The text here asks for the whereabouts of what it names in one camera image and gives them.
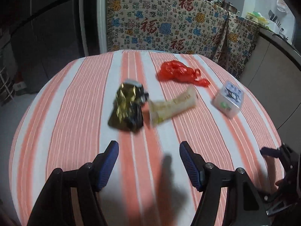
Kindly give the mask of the gold foil wrapper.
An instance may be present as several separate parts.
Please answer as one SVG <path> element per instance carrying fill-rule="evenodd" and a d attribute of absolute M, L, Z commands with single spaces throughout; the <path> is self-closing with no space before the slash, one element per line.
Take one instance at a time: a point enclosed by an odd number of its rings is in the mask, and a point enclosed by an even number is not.
<path fill-rule="evenodd" d="M 149 94 L 141 83 L 126 79 L 116 92 L 108 125 L 114 129 L 138 132 L 143 127 L 142 107 Z"/>

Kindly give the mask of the beige long wrapper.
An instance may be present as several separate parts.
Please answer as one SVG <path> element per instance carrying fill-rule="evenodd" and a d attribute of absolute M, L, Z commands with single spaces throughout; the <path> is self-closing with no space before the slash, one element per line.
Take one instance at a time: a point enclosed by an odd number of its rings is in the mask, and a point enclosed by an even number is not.
<path fill-rule="evenodd" d="M 194 108 L 196 100 L 196 90 L 194 87 L 188 87 L 186 91 L 169 101 L 149 101 L 150 124 L 155 127 L 168 119 Z"/>

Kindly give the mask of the red plastic bag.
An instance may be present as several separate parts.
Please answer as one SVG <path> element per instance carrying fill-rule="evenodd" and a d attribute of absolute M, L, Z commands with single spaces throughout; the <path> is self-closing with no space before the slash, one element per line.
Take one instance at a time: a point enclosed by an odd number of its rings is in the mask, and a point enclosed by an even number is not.
<path fill-rule="evenodd" d="M 208 87 L 211 84 L 207 79 L 201 77 L 200 69 L 190 68 L 176 60 L 163 62 L 157 72 L 157 79 L 162 82 L 174 81 L 200 87 Z"/>

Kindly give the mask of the striped pink white tablecloth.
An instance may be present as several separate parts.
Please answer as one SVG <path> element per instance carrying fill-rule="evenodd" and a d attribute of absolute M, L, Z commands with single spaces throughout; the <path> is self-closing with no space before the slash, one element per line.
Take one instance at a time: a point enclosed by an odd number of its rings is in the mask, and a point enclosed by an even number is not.
<path fill-rule="evenodd" d="M 197 68 L 210 82 L 196 87 L 197 104 L 164 123 L 148 122 L 137 133 L 108 126 L 113 101 L 126 79 L 141 83 L 153 101 L 175 98 L 186 84 L 159 82 L 163 62 Z M 191 185 L 179 144 L 221 169 L 243 167 L 260 189 L 274 191 L 284 169 L 260 149 L 276 148 L 280 137 L 265 109 L 244 88 L 241 111 L 229 119 L 211 103 L 226 81 L 239 81 L 200 55 L 120 50 L 67 64 L 40 90 L 16 130 L 9 161 L 10 190 L 17 216 L 26 225 L 50 173 L 80 168 L 119 143 L 118 160 L 100 198 L 110 225 L 190 225 L 201 198 Z"/>

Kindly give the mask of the yellow green dish items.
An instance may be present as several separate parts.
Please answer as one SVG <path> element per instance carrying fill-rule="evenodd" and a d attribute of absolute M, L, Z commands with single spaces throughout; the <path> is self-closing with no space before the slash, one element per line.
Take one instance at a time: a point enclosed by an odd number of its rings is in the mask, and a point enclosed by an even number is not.
<path fill-rule="evenodd" d="M 263 27 L 269 24 L 269 21 L 258 12 L 247 12 L 246 18 L 260 24 Z"/>

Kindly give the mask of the steel pot with lid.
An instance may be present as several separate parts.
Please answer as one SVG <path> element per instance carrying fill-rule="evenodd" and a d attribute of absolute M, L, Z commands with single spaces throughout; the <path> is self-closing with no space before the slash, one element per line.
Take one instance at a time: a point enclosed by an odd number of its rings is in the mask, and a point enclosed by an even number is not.
<path fill-rule="evenodd" d="M 225 10 L 227 10 L 227 11 L 230 11 L 230 12 L 232 12 L 232 13 L 234 13 L 234 14 L 240 13 L 240 11 L 238 11 L 237 8 L 234 7 L 233 4 L 232 4 L 231 2 L 228 2 L 228 1 L 226 1 L 226 0 L 222 0 L 222 1 L 216 0 L 214 3 L 215 3 L 217 6 L 220 6 L 220 7 L 222 7 L 223 9 L 225 9 Z"/>

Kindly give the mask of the dark refrigerator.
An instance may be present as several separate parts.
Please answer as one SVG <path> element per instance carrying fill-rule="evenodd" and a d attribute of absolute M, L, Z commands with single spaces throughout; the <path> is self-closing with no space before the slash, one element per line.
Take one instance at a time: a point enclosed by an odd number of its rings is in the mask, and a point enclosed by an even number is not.
<path fill-rule="evenodd" d="M 84 56 L 80 0 L 1 0 L 17 76 L 38 92 L 69 62 Z"/>

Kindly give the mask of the patterned fabric cover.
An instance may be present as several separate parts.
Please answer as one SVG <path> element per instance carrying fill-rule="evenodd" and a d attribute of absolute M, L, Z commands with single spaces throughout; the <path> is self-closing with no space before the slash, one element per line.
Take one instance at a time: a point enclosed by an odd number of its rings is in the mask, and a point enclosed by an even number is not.
<path fill-rule="evenodd" d="M 199 54 L 240 78 L 259 25 L 207 0 L 106 0 L 108 51 Z"/>

